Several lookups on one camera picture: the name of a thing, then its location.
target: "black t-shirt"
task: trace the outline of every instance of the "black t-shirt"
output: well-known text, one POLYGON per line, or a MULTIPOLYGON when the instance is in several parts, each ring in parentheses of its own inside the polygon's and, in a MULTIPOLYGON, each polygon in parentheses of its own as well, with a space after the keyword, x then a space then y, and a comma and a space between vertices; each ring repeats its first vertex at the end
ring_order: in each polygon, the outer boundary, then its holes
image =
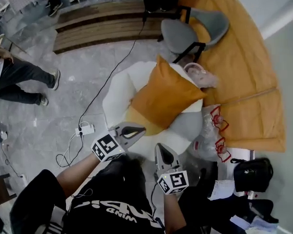
MULTIPOLYGON (((47 226, 55 206, 66 209, 65 195, 54 175, 43 170, 22 191, 12 208, 13 233, 32 234, 39 226, 47 226)), ((152 217, 142 190, 122 179, 100 177, 89 181, 72 200, 69 212, 63 217, 63 230, 67 234, 164 233, 152 217)))

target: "black cable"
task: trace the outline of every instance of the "black cable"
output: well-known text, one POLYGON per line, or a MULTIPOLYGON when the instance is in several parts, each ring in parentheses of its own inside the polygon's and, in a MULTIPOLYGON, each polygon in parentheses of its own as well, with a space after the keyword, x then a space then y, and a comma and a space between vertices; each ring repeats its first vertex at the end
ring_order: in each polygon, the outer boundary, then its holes
POLYGON ((74 160, 77 158, 78 154, 80 153, 80 151, 81 151, 82 148, 84 147, 83 135, 80 134, 80 138, 81 138, 81 140, 82 140, 82 146, 81 146, 81 148, 79 149, 79 151, 77 152, 76 156, 72 159, 72 161, 71 161, 70 163, 67 161, 66 157, 65 157, 63 154, 58 154, 58 155, 55 156, 55 160, 56 160, 56 162, 57 162, 57 164, 58 164, 59 167, 64 168, 64 167, 71 166, 71 164, 72 164, 72 163, 74 162, 74 160), (65 159, 67 165, 65 165, 65 166, 60 165, 59 162, 58 162, 58 156, 62 156, 62 157, 64 157, 64 159, 65 159))
MULTIPOLYGON (((144 26, 145 26, 145 19, 144 19, 144 21, 143 21, 142 29, 141 29, 141 31, 140 31, 139 34, 138 34, 138 38, 139 38, 141 32, 143 31, 144 26)), ((105 87, 105 85, 107 84, 108 80, 111 78, 113 72, 117 69, 117 67, 119 66, 119 64, 121 64, 121 63, 122 63, 122 62, 123 62, 123 61, 124 61, 129 55, 130 55, 130 53, 131 53, 133 47, 134 47, 135 44, 136 44, 136 41, 137 41, 137 39, 135 39, 135 41, 134 41, 134 43, 133 43, 133 45, 132 45, 132 48, 131 48, 131 50, 129 51, 128 55, 126 55, 126 56, 125 56, 125 57, 124 57, 124 58, 123 58, 123 59, 122 59, 117 65, 116 65, 116 67, 112 70, 112 72, 109 74, 108 78, 106 79, 104 85, 101 87, 101 89, 99 90, 99 92, 97 93, 97 95, 93 98, 93 100, 89 103, 89 105, 87 106, 87 108, 86 108, 86 110, 84 111, 84 113, 80 116, 79 121, 78 121, 78 129, 79 129, 79 131, 81 131, 80 121, 81 121, 82 117, 85 115, 85 113, 87 112, 87 110, 89 109, 89 107, 91 106, 91 104, 93 103, 93 101, 98 97, 98 95, 100 94, 100 92, 102 91, 102 89, 105 87)))
POLYGON ((154 203, 153 203, 153 193, 154 193, 154 191, 155 191, 155 187, 157 186, 157 182, 155 183, 155 185, 154 185, 154 187, 153 187, 153 190, 152 190, 152 193, 151 193, 151 204, 152 204, 152 206, 153 206, 153 208, 154 208, 154 210, 153 210, 153 213, 152 213, 152 217, 154 217, 154 214, 155 214, 155 211, 156 211, 156 206, 154 205, 154 203))
POLYGON ((5 161, 4 161, 5 164, 6 164, 7 166, 10 166, 10 167, 12 168, 12 170, 14 171, 14 173, 16 174, 17 177, 23 177, 23 176, 19 175, 19 174, 15 171, 14 167, 11 165, 11 163, 10 163, 10 161, 9 161, 9 159, 8 159, 8 156, 5 154, 5 152, 4 152, 4 150, 3 150, 3 147, 2 147, 2 140, 1 140, 1 138, 0 138, 0 145, 1 145, 1 150, 2 150, 2 152, 3 152, 3 154, 4 154, 4 156, 5 156, 5 161))

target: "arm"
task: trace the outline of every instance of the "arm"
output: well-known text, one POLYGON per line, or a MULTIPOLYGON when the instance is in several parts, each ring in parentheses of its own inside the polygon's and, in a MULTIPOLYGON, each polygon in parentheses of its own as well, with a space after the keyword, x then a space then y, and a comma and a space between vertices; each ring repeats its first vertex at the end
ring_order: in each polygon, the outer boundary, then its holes
POLYGON ((66 198, 77 191, 99 163, 99 159, 92 153, 57 176, 57 180, 63 188, 66 198))
POLYGON ((187 225, 175 194, 164 195, 164 220, 166 234, 171 234, 187 225))
POLYGON ((0 49, 0 57, 3 59, 11 59, 11 61, 14 63, 12 54, 5 49, 0 49))

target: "orange pillow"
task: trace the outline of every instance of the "orange pillow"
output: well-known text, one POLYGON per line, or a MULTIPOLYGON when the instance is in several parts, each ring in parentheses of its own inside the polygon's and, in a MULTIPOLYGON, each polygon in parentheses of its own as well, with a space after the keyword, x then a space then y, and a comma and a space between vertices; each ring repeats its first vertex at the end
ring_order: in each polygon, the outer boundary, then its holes
POLYGON ((147 136, 155 135, 167 129, 182 111, 205 96, 158 56, 147 85, 129 106, 126 121, 145 126, 147 136))

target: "gray chair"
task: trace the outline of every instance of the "gray chair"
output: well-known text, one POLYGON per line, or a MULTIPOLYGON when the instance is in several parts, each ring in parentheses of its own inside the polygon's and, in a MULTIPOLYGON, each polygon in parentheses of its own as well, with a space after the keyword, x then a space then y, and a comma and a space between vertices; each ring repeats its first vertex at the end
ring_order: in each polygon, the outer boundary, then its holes
POLYGON ((180 18, 181 11, 185 9, 186 22, 179 19, 165 19, 162 21, 162 35, 158 41, 165 40, 171 52, 179 54, 173 62, 179 62, 187 54, 194 54, 194 62, 197 62, 201 53, 212 48, 228 31, 229 20, 221 11, 198 10, 186 6, 180 6, 176 14, 180 18), (194 17, 201 22, 210 36, 210 42, 200 42, 195 31, 188 24, 190 17, 194 17))

